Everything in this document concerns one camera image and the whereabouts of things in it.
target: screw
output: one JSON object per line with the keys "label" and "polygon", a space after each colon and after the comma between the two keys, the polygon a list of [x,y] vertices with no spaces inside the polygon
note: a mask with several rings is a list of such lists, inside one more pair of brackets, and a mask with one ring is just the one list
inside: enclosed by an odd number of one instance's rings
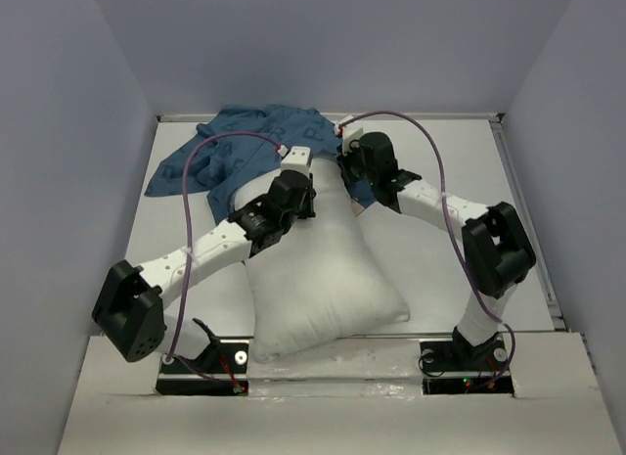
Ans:
{"label": "screw", "polygon": [[244,350],[239,350],[235,353],[235,363],[237,365],[244,365],[247,362],[247,354]]}
{"label": "screw", "polygon": [[498,347],[493,351],[493,356],[498,362],[506,362],[506,360],[509,358],[507,352],[501,347]]}
{"label": "screw", "polygon": [[424,349],[424,352],[422,352],[422,361],[425,364],[431,364],[434,362],[434,356],[432,354],[434,354],[432,349]]}

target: white platform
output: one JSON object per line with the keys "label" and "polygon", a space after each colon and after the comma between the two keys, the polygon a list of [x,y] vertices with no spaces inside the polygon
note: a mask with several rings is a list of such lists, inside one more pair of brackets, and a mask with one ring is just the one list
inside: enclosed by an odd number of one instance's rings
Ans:
{"label": "white platform", "polygon": [[[402,120],[367,120],[368,130],[387,133],[402,167],[433,184],[437,167],[424,136]],[[477,202],[494,205],[513,202],[513,194],[487,120],[426,120],[446,167],[448,191]],[[145,186],[158,163],[195,135],[193,122],[167,122],[158,126]],[[206,194],[190,197],[196,235],[214,225]],[[467,281],[447,236],[414,218],[373,205],[359,216],[380,267],[411,306],[408,323],[373,330],[372,334],[450,333],[469,296]],[[185,228],[180,196],[146,198],[137,208],[127,259],[137,264],[180,248]],[[254,312],[241,264],[220,271],[189,295],[187,316],[204,320],[219,335],[252,336]],[[175,302],[168,313],[176,314]],[[505,313],[518,331],[551,331],[553,323],[536,271],[518,288]]]}
{"label": "white platform", "polygon": [[[251,369],[258,379],[308,375],[308,382],[250,382],[256,396],[249,397],[184,397],[154,394],[158,356],[129,365],[106,338],[92,338],[59,453],[621,453],[578,335],[519,334],[516,398],[423,396],[418,349],[418,341],[338,341],[280,367]],[[346,368],[405,382],[343,383]]]}
{"label": "white platform", "polygon": [[[512,201],[486,121],[425,125],[441,146],[450,192],[487,204]],[[391,136],[404,167],[436,182],[433,156],[419,133],[403,122],[368,126]],[[194,127],[159,126],[147,179]],[[196,233],[208,231],[214,222],[205,194],[193,195],[191,205]],[[379,206],[359,219],[413,311],[410,323],[378,333],[449,333],[468,286],[445,235]],[[180,197],[142,197],[128,259],[138,263],[179,248],[183,227]],[[218,334],[251,336],[244,267],[222,270],[194,288],[188,316],[199,316]],[[506,318],[523,331],[512,364],[515,398],[422,395],[416,337],[339,340],[265,366],[250,362],[248,397],[160,396],[154,392],[157,355],[130,365],[106,338],[92,338],[59,453],[618,455],[582,341],[554,332],[534,271]]]}

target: blue cloth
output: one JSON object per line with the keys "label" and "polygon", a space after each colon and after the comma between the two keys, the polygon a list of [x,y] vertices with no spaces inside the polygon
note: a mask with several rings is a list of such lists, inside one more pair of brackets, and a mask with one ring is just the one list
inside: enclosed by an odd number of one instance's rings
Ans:
{"label": "blue cloth", "polygon": [[[182,194],[185,162],[194,147],[207,137],[236,130],[267,135],[291,148],[309,147],[314,157],[336,155],[339,139],[333,123],[316,110],[286,106],[252,108],[229,106],[208,124],[198,124],[197,135],[164,159],[153,175],[146,196],[162,197]],[[216,222],[232,210],[235,192],[252,179],[280,167],[274,147],[256,137],[224,137],[199,150],[189,169],[189,193],[209,191],[208,203]],[[374,202],[367,183],[347,186],[348,192],[364,207]]]}

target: red wire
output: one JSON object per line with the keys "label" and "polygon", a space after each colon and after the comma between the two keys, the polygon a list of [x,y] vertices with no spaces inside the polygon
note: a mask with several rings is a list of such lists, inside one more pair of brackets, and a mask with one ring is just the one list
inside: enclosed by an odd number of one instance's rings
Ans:
{"label": "red wire", "polygon": [[226,360],[226,356],[224,354],[220,355],[219,362],[220,364],[222,364],[222,368],[224,369],[224,372],[226,372],[228,376],[231,378],[231,383],[233,384],[233,388],[241,388],[242,386],[233,375],[233,372],[231,371],[231,367],[230,365],[228,365],[228,361]]}
{"label": "red wire", "polygon": [[491,367],[491,370],[493,370],[493,373],[497,374],[498,369],[495,365],[493,365],[493,362],[491,361],[491,357],[487,357],[487,363],[489,364],[489,367]]}

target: white wall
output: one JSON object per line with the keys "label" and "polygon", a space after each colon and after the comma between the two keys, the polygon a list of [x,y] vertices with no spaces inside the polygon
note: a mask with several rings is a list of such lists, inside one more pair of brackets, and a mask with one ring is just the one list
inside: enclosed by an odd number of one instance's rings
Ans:
{"label": "white wall", "polygon": [[569,0],[97,0],[158,114],[504,111]]}
{"label": "white wall", "polygon": [[626,0],[572,0],[515,97],[510,150],[567,323],[626,448]]}
{"label": "white wall", "polygon": [[56,453],[155,119],[93,0],[0,0],[0,453]]}

